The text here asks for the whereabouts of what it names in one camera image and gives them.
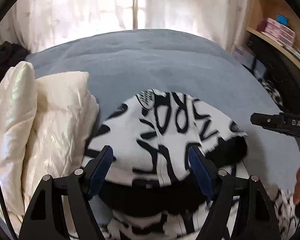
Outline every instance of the human hand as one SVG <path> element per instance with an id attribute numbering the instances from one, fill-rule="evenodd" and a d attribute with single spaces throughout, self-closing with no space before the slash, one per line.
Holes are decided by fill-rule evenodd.
<path id="1" fill-rule="evenodd" d="M 297 183 L 294 187 L 293 203 L 297 205 L 300 202 L 300 168 L 296 175 Z"/>

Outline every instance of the blue sticky note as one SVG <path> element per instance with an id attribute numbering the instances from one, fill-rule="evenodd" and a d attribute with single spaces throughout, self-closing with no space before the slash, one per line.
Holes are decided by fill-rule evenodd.
<path id="1" fill-rule="evenodd" d="M 281 23 L 284 26 L 288 26 L 288 19 L 287 19 L 287 17 L 284 17 L 281 14 L 278 14 L 278 16 L 277 16 L 277 22 Z"/>

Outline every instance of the metal screw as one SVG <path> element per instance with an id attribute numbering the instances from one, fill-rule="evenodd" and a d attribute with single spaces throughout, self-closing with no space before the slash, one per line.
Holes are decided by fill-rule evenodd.
<path id="1" fill-rule="evenodd" d="M 74 174 L 75 175 L 81 175 L 83 173 L 83 169 L 76 169 L 75 171 L 74 171 Z"/>
<path id="2" fill-rule="evenodd" d="M 227 175 L 227 172 L 225 170 L 218 170 L 218 174 L 222 177 Z"/>
<path id="3" fill-rule="evenodd" d="M 51 176 L 49 174 L 46 174 L 42 177 L 43 181 L 48 181 L 51 178 Z"/>
<path id="4" fill-rule="evenodd" d="M 252 175 L 251 176 L 251 179 L 255 182 L 257 182 L 259 180 L 258 176 L 257 175 Z"/>

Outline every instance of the white curtain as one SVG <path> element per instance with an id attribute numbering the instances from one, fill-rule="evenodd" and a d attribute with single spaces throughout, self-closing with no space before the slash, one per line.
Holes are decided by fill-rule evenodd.
<path id="1" fill-rule="evenodd" d="M 138 29 L 172 29 L 230 51 L 244 43 L 250 0 L 135 0 Z M 18 0 L 0 23 L 0 43 L 31 52 L 133 28 L 133 0 Z"/>

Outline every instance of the blue gripper pad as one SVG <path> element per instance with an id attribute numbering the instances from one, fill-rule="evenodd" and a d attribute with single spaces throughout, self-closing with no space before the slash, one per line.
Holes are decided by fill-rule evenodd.
<path id="1" fill-rule="evenodd" d="M 212 200 L 214 198 L 212 178 L 193 147 L 189 149 L 189 162 L 202 193 Z"/>
<path id="2" fill-rule="evenodd" d="M 86 193 L 88 200 L 92 199 L 93 196 L 97 195 L 102 187 L 103 181 L 108 173 L 113 160 L 113 150 L 108 147 L 107 151 L 101 157 L 99 164 L 95 168 L 89 181 L 89 190 Z"/>

